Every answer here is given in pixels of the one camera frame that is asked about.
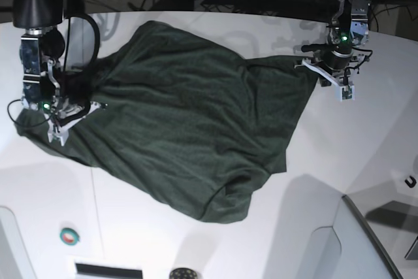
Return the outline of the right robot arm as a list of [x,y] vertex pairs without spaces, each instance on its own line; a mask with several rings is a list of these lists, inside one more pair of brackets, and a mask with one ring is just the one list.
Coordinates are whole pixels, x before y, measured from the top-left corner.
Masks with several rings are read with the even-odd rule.
[[60,59],[67,44],[58,30],[65,19],[66,0],[13,0],[12,23],[23,29],[20,60],[24,69],[23,97],[31,110],[66,125],[91,109],[88,100],[70,94],[69,76]]

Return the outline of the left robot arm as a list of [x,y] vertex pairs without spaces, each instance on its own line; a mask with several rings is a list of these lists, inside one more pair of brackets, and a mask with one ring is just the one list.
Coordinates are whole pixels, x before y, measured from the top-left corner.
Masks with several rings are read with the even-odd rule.
[[368,11],[371,0],[337,0],[338,10],[330,18],[324,44],[309,44],[302,52],[314,53],[314,64],[330,74],[357,70],[373,54],[362,46],[368,42]]

